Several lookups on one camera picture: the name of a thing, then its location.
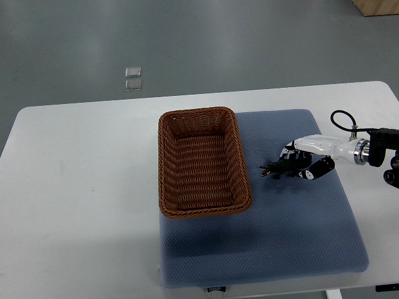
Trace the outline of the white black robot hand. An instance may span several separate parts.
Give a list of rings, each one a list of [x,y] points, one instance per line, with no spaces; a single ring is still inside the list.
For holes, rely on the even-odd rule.
[[[325,135],[309,135],[285,145],[279,158],[296,159],[312,154],[321,156],[321,159],[297,173],[302,179],[315,180],[333,170],[338,159],[357,165],[368,163],[369,145],[370,142],[363,138],[343,140]]]

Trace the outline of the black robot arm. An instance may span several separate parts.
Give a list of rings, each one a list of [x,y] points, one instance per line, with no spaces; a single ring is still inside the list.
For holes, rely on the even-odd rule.
[[[383,173],[384,181],[398,188],[398,130],[389,128],[367,130],[370,139],[362,150],[362,160],[370,166],[380,167],[386,156],[387,150],[395,151],[390,160],[390,169]]]

